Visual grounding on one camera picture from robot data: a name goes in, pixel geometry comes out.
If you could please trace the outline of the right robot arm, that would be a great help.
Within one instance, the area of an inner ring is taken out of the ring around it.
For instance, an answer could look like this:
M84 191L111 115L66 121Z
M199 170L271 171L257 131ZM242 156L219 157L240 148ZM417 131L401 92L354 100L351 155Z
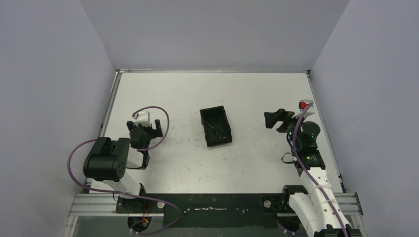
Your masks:
M277 131L286 134L294 157L293 164L303 181L303 185L284 186L284 194L278 198L279 207L286 212L293 211L297 220L280 220L279 224L289 232L302 226L309 237L362 236L361 231L353 228L344 216L332 191L316 143L321 131L319 125L285 109L264 112L264 118L266 128L282 122Z

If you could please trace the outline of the yellow black handled screwdriver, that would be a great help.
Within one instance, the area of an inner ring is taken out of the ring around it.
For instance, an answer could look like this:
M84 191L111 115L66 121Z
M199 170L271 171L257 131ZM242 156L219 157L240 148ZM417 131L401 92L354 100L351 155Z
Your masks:
M226 136L221 133L218 129L216 129L214 126L212 126L211 124L209 124L207 121L205 121L205 123L211 128L211 130L213 131L213 133L219 138L219 139L225 139Z

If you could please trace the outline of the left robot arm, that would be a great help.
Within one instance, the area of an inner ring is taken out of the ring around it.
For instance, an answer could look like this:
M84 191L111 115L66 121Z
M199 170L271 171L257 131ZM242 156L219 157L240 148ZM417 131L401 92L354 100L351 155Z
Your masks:
M147 205L144 186L135 181L128 169L145 170L149 164L151 140L162 138L160 120L155 120L154 128L147 119L126 122L129 137L112 140L99 137L84 161L83 172L87 178L103 182L120 196L127 198L127 206L135 213L142 212Z

